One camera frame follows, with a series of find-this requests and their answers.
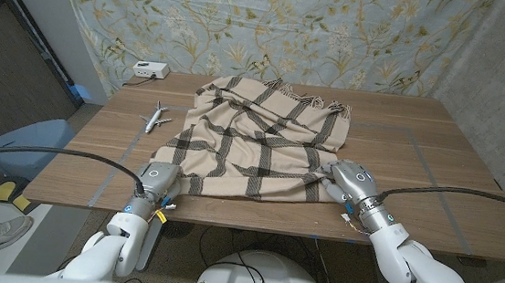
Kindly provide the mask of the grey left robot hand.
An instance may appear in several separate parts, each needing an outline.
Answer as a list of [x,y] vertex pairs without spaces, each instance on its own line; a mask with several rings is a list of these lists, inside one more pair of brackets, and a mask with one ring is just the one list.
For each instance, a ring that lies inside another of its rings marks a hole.
[[181,166],[168,162],[143,165],[136,173],[142,182],[142,192],[135,191],[122,212],[148,220],[159,208],[170,204],[182,190],[181,170]]

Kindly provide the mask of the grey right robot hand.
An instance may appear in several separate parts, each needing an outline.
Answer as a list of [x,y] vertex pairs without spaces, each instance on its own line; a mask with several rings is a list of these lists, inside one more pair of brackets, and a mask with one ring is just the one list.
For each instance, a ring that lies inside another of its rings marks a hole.
[[374,233],[395,224],[394,217],[378,199],[376,182],[364,166],[351,160],[327,162],[318,168],[328,195],[347,204],[367,232]]

